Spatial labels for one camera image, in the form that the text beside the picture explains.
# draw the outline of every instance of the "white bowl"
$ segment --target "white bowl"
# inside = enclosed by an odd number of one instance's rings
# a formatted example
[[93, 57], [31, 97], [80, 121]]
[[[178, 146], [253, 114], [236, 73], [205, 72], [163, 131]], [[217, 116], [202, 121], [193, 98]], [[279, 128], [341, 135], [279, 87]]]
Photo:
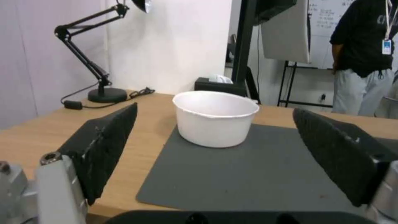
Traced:
[[242, 143], [259, 107], [248, 98], [211, 91], [192, 91], [173, 98], [180, 135], [206, 147]]

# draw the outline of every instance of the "id badge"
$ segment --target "id badge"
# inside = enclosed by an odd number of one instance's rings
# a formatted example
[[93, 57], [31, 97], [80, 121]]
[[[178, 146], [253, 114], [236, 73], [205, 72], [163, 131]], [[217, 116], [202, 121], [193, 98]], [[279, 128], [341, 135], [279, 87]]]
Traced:
[[383, 40], [383, 49], [382, 52], [384, 55], [391, 55], [391, 40]]

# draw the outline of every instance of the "person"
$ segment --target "person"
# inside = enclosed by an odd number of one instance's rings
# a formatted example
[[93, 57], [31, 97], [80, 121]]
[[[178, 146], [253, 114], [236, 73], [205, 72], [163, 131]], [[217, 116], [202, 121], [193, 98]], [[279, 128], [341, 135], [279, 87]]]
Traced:
[[333, 112], [374, 116], [394, 79], [398, 0], [355, 0], [331, 36]]

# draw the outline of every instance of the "power outlet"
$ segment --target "power outlet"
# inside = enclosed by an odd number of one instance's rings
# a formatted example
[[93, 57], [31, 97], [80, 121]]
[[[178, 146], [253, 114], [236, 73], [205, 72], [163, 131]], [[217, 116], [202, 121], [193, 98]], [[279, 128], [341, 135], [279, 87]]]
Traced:
[[318, 102], [319, 103], [323, 103], [326, 100], [326, 94], [323, 93], [322, 95], [319, 96]]

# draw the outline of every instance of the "wooden table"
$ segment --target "wooden table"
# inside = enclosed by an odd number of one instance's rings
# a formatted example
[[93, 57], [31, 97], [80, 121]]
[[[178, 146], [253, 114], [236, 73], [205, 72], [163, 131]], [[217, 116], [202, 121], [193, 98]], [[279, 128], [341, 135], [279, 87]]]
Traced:
[[[127, 210], [166, 209], [141, 204], [135, 200], [135, 196], [176, 125], [172, 97], [153, 94], [135, 100], [139, 109], [137, 121], [102, 198], [90, 208], [90, 213], [111, 217]], [[85, 121], [104, 116], [131, 103], [132, 101], [125, 102], [104, 109], [62, 108], [1, 131], [0, 160], [21, 164], [28, 178], [32, 179], [40, 157], [56, 151]], [[292, 111], [289, 108], [261, 106], [254, 123], [295, 128]], [[375, 137], [398, 139], [398, 120], [329, 113], [324, 115], [354, 123]]]

